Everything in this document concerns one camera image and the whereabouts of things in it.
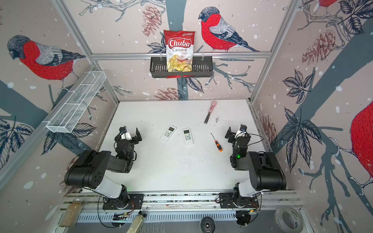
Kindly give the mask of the orange black screwdriver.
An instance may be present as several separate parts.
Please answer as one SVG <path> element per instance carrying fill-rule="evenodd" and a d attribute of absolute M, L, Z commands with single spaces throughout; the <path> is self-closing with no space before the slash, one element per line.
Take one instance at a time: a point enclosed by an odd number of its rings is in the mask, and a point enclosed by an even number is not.
<path fill-rule="evenodd" d="M 213 139 L 214 139 L 214 143 L 215 143 L 215 145 L 216 145 L 216 147 L 217 147 L 217 149 L 220 151 L 220 152 L 222 152 L 223 151 L 223 149 L 222 149 L 222 146 L 220 145 L 220 143 L 215 139 L 215 137 L 213 136 L 213 134 L 211 133 L 211 136 L 213 137 Z"/>

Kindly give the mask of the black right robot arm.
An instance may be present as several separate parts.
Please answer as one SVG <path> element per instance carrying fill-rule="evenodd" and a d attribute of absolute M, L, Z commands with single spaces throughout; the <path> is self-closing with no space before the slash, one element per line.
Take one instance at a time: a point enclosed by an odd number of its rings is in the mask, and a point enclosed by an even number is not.
<path fill-rule="evenodd" d="M 251 136 L 242 124 L 235 133 L 229 128 L 225 138 L 232 144 L 231 167 L 249 172 L 249 178 L 233 188 L 233 198 L 253 198 L 263 192 L 285 190 L 287 181 L 273 152 L 249 151 Z"/>

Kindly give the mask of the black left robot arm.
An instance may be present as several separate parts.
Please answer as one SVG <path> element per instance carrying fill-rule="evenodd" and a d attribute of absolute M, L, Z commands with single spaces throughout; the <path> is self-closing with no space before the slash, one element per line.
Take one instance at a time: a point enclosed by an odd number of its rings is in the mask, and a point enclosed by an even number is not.
<path fill-rule="evenodd" d="M 116 155 L 110 151 L 85 151 L 68 169 L 64 183 L 68 186 L 85 188 L 107 199 L 128 202 L 127 188 L 105 175 L 106 171 L 129 173 L 137 159 L 135 145 L 142 141 L 139 130 L 131 136 L 126 126 L 119 128 L 114 138 Z"/>

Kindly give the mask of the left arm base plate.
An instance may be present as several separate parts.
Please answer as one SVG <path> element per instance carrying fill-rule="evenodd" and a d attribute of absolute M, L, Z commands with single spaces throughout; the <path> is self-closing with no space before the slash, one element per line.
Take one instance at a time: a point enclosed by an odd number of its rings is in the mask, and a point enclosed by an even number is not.
<path fill-rule="evenodd" d="M 144 194 L 127 194 L 116 199 L 106 199 L 103 203 L 103 210 L 140 210 L 142 208 Z"/>

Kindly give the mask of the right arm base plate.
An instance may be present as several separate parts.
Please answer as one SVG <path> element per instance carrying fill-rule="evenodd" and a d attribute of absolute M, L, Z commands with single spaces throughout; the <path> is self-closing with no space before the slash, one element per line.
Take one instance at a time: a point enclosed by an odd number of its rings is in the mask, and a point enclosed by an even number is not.
<path fill-rule="evenodd" d="M 233 209 L 233 208 L 259 208 L 259 202 L 257 198 L 245 198 L 232 192 L 222 192 L 218 194 L 215 202 L 220 205 L 222 209 Z"/>

